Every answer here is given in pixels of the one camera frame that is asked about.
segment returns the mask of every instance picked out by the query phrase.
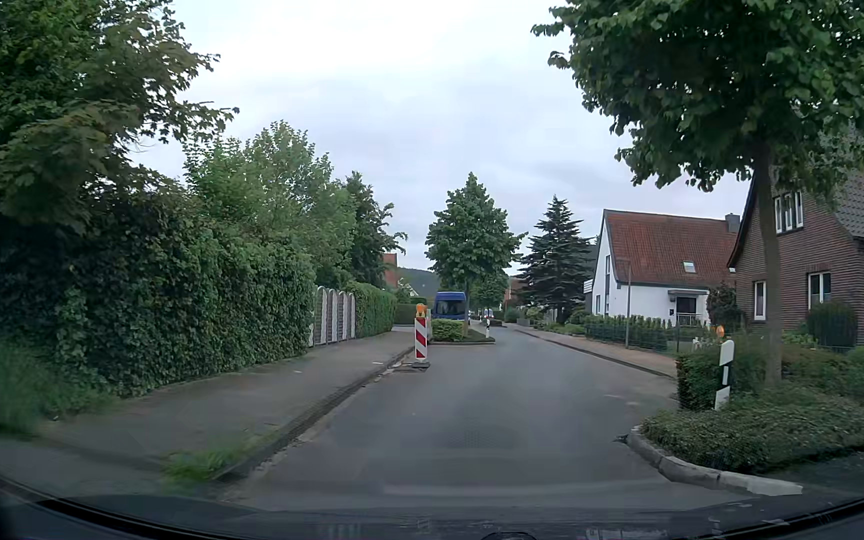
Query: street lamp post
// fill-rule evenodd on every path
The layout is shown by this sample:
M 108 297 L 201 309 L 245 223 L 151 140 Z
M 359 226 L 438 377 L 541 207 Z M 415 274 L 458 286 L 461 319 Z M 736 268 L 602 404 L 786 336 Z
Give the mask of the street lamp post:
M 621 259 L 625 263 L 625 348 L 629 348 L 629 328 L 632 322 L 632 262 L 629 259 Z

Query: planted median island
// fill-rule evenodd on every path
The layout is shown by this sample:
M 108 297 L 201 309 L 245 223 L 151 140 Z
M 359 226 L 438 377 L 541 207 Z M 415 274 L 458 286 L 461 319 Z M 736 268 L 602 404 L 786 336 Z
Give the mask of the planted median island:
M 432 342 L 439 343 L 494 343 L 496 338 L 486 337 L 484 333 L 472 327 L 466 327 L 462 321 L 451 319 L 432 319 Z

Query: hill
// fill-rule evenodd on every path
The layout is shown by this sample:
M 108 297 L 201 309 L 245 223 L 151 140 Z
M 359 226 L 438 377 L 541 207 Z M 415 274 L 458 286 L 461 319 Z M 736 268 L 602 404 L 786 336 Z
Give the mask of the hill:
M 396 268 L 395 273 L 415 289 L 419 296 L 432 299 L 439 292 L 439 276 L 418 268 Z

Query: overcast sky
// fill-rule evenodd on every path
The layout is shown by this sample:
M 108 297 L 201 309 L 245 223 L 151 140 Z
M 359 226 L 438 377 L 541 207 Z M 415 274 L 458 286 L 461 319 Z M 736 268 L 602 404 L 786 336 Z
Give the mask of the overcast sky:
M 193 50 L 222 55 L 183 97 L 240 108 L 227 134 L 241 139 L 286 120 L 329 153 L 336 177 L 361 172 L 380 204 L 395 203 L 390 228 L 409 235 L 400 266 L 430 265 L 432 213 L 470 171 L 515 233 L 534 233 L 553 194 L 588 237 L 603 209 L 741 215 L 747 183 L 713 193 L 632 185 L 614 159 L 628 137 L 582 107 L 570 72 L 546 64 L 568 40 L 529 31 L 550 20 L 546 2 L 555 0 L 176 0 Z M 176 144 L 138 160 L 182 175 Z

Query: road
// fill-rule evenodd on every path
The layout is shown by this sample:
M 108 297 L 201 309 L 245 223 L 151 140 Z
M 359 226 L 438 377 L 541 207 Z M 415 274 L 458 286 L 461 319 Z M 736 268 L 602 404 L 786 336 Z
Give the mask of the road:
M 495 328 L 425 373 L 359 391 L 227 500 L 263 510 L 541 505 L 685 510 L 736 501 L 670 482 L 615 442 L 673 409 L 672 380 Z

